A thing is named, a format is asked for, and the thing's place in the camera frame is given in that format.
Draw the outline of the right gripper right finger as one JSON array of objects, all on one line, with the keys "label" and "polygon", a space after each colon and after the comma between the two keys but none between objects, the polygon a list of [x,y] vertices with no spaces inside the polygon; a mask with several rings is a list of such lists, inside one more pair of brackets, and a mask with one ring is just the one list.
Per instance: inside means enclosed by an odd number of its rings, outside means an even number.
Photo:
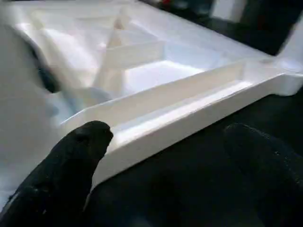
[{"label": "right gripper right finger", "polygon": [[255,195],[266,227],[303,225],[303,157],[282,140],[245,124],[224,129],[224,148]]}]

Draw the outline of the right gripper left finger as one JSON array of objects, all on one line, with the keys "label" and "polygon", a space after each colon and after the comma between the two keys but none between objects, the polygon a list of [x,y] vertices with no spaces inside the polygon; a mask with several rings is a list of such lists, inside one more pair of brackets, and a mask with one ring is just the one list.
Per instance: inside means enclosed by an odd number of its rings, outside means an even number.
[{"label": "right gripper left finger", "polygon": [[18,186],[0,213],[2,227],[78,227],[92,178],[113,138],[90,121],[70,131]]}]

